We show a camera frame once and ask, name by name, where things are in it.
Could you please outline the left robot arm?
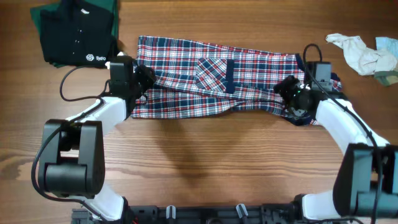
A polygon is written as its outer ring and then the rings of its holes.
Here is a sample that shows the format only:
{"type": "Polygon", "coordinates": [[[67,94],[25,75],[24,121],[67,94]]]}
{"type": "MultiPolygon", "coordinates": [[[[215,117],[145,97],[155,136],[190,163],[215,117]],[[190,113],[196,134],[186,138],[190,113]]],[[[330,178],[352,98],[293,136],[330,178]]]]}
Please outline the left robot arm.
{"type": "Polygon", "coordinates": [[[131,223],[127,200],[105,184],[103,137],[130,117],[136,101],[153,87],[155,71],[127,56],[106,63],[110,78],[93,105],[67,119],[44,124],[31,168],[35,191],[56,202],[79,203],[95,223],[131,223]]]}

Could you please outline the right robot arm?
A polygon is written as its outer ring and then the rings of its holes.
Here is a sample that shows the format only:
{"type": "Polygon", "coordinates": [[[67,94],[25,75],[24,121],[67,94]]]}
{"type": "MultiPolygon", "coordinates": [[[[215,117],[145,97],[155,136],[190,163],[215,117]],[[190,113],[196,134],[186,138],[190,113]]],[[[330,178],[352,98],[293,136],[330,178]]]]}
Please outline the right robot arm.
{"type": "Polygon", "coordinates": [[[299,214],[314,223],[397,218],[397,146],[372,131],[343,93],[322,85],[318,74],[329,69],[329,63],[312,62],[305,66],[309,86],[288,76],[274,87],[291,115],[309,114],[343,154],[333,188],[301,196],[299,214]]]}

